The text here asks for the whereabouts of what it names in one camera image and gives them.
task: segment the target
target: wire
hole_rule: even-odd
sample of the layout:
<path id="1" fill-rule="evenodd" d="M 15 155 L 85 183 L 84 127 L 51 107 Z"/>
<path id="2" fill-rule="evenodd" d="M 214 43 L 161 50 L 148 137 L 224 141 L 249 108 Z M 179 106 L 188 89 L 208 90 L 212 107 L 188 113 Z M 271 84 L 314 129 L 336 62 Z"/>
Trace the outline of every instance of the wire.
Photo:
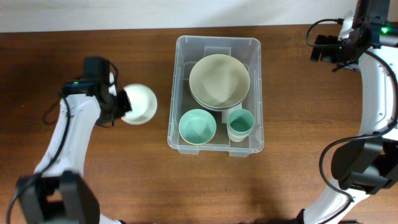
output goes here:
<path id="1" fill-rule="evenodd" d="M 322 23 L 322 22 L 335 22 L 335 23 L 338 23 L 338 24 L 342 24 L 343 21 L 344 21 L 344 19 L 322 19 L 322 20 L 319 20 L 318 22 L 315 22 L 314 24 L 312 24 L 312 25 L 310 26 L 310 28 L 308 29 L 307 34 L 306 34 L 306 36 L 305 36 L 305 39 L 306 39 L 306 41 L 307 41 L 307 44 L 308 44 L 309 46 L 311 46 L 311 47 L 320 47 L 320 48 L 335 48 L 335 47 L 341 47 L 341 46 L 342 46 L 341 44 L 313 44 L 313 43 L 310 42 L 310 32 L 311 32 L 311 30 L 312 30 L 315 26 L 317 26 L 319 23 Z"/>
<path id="2" fill-rule="evenodd" d="M 69 107 L 69 104 L 68 104 L 68 101 L 67 101 L 65 95 L 63 95 L 62 93 L 59 93 L 59 95 L 60 95 L 60 98 L 64 100 L 64 102 L 67 106 L 67 123 L 65 125 L 65 130 L 63 132 L 60 145 L 59 145 L 55 155 L 50 160 L 50 162 L 40 172 L 37 172 L 36 174 L 34 174 L 23 187 L 21 187 L 20 189 L 17 190 L 17 192 L 15 193 L 15 195 L 13 196 L 13 198 L 11 199 L 11 201 L 8 205 L 8 209 L 7 209 L 7 213 L 6 213 L 6 224 L 11 223 L 12 208 L 13 208 L 16 200 L 19 198 L 19 196 L 21 196 L 21 194 L 23 194 L 25 192 L 25 190 L 28 189 L 31 185 L 35 184 L 36 181 L 42 176 L 42 174 L 45 171 L 47 171 L 57 161 L 59 155 L 61 154 L 63 145 L 65 144 L 65 141 L 66 141 L 67 135 L 68 135 L 71 113 L 70 113 L 70 107 Z"/>
<path id="3" fill-rule="evenodd" d="M 387 69 L 388 73 L 390 74 L 390 77 L 392 78 L 392 83 L 394 85 L 394 90 L 395 90 L 395 99 L 398 100 L 398 81 L 397 81 L 397 77 L 396 74 L 394 73 L 394 71 L 392 70 L 392 68 L 389 66 L 389 64 L 387 62 L 385 62 L 382 58 L 380 58 L 379 56 L 377 56 L 376 54 L 366 50 L 364 52 L 365 54 L 369 55 L 370 57 L 376 59 L 378 62 L 380 62 L 383 66 L 385 66 L 385 68 Z M 319 158 L 319 171 L 321 173 L 322 179 L 323 181 L 325 181 L 325 183 L 327 184 L 327 186 L 329 186 L 331 189 L 333 189 L 334 191 L 343 194 L 345 196 L 348 197 L 348 202 L 347 204 L 344 206 L 344 208 L 342 208 L 339 212 L 335 213 L 332 217 L 330 217 L 329 219 L 325 220 L 324 222 L 321 222 L 320 224 L 325 224 L 328 223 L 329 221 L 331 221 L 332 219 L 336 218 L 337 216 L 339 216 L 340 214 L 342 214 L 345 210 L 347 210 L 347 208 L 351 205 L 352 202 L 354 202 L 354 198 L 352 195 L 350 195 L 349 193 L 342 191 L 338 188 L 336 188 L 335 186 L 333 186 L 329 180 L 326 178 L 326 175 L 323 171 L 323 160 L 325 158 L 326 153 L 333 147 L 336 146 L 338 144 L 341 144 L 343 142 L 348 142 L 348 141 L 359 141 L 359 140 L 367 140 L 367 139 L 374 139 L 374 138 L 379 138 L 382 137 L 383 135 L 389 133 L 391 130 L 393 130 L 395 128 L 395 126 L 398 124 L 398 108 L 395 109 L 394 112 L 394 119 L 392 120 L 392 122 L 389 124 L 388 128 L 380 133 L 375 133 L 375 134 L 371 134 L 371 135 L 362 135 L 362 136 L 356 136 L 356 137 L 350 137 L 350 138 L 344 138 L 344 139 L 340 139 L 337 140 L 331 144 L 329 144 L 321 153 L 321 156 Z"/>

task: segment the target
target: bowl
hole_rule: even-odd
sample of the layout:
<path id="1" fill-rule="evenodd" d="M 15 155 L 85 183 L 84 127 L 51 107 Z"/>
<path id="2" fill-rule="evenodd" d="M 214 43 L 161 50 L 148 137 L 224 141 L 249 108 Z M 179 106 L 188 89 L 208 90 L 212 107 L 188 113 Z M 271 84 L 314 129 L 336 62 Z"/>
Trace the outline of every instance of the bowl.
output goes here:
<path id="1" fill-rule="evenodd" d="M 178 124 L 181 137 L 196 146 L 209 142 L 216 134 L 216 128 L 214 117 L 201 109 L 186 112 Z"/>
<path id="2" fill-rule="evenodd" d="M 141 84 L 131 84 L 124 87 L 129 98 L 131 111 L 121 118 L 129 124 L 144 124 L 152 119 L 156 113 L 157 100 L 155 93 Z"/>
<path id="3" fill-rule="evenodd" d="M 222 111 L 242 102 L 250 87 L 249 72 L 234 57 L 215 54 L 204 57 L 189 77 L 193 98 L 203 107 Z"/>

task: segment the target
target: white backdrop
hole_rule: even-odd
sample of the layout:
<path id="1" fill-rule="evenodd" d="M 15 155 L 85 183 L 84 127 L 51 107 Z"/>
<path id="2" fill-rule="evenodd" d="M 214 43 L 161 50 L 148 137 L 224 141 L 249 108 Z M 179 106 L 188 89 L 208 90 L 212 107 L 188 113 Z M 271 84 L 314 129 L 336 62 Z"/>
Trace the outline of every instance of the white backdrop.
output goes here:
<path id="1" fill-rule="evenodd" d="M 0 0 L 0 32 L 311 24 L 344 16 L 356 1 Z"/>

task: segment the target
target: plastic bin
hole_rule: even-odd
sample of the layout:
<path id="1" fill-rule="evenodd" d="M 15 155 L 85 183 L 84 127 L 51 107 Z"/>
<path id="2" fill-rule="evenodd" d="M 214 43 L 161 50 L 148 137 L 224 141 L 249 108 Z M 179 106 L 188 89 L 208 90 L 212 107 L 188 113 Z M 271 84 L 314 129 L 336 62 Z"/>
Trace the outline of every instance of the plastic bin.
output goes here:
<path id="1" fill-rule="evenodd" d="M 213 54 L 230 55 L 244 64 L 249 71 L 250 89 L 242 108 L 249 110 L 255 119 L 252 132 L 242 142 L 228 138 L 226 123 L 221 112 L 209 111 L 216 119 L 217 131 L 207 144 L 193 146 L 185 142 L 178 131 L 181 116 L 192 109 L 204 109 L 190 92 L 189 76 L 193 66 L 203 57 Z M 174 79 L 170 106 L 167 142 L 182 154 L 198 154 L 201 150 L 226 151 L 230 156 L 246 157 L 264 148 L 262 122 L 261 44 L 255 38 L 181 36 L 175 51 Z"/>

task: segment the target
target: green light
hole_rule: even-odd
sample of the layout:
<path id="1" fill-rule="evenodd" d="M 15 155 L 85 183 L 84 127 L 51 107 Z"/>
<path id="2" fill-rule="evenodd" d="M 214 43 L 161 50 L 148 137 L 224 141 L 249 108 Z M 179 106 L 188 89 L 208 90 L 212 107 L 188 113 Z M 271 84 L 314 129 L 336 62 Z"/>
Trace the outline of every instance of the green light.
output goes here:
<path id="1" fill-rule="evenodd" d="M 388 31 L 389 31 L 389 28 L 388 28 L 388 27 L 382 27 L 382 28 L 381 28 L 381 32 L 382 32 L 383 34 L 386 34 Z"/>

